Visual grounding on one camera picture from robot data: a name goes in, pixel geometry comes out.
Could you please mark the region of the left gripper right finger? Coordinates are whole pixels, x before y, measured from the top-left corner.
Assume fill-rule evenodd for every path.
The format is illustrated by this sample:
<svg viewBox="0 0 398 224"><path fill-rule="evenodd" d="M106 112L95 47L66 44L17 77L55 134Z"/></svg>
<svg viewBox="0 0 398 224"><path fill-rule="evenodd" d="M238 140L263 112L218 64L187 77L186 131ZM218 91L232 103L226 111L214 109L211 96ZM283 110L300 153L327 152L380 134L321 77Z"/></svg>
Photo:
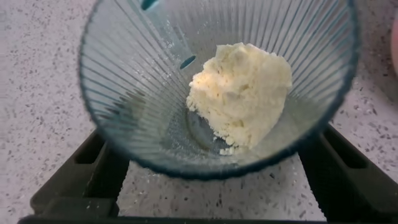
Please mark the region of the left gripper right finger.
<svg viewBox="0 0 398 224"><path fill-rule="evenodd" d="M329 126L298 152L329 222L397 222L397 183Z"/></svg>

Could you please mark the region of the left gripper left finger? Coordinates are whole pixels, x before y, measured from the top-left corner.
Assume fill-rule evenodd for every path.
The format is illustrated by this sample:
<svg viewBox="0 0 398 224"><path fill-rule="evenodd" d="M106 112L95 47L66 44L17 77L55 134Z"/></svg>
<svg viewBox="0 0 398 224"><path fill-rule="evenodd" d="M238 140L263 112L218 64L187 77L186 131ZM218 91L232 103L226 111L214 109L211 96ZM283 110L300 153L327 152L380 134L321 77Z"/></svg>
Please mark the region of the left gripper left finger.
<svg viewBox="0 0 398 224"><path fill-rule="evenodd" d="M92 132L34 194L30 206L40 218L113 218L129 160Z"/></svg>

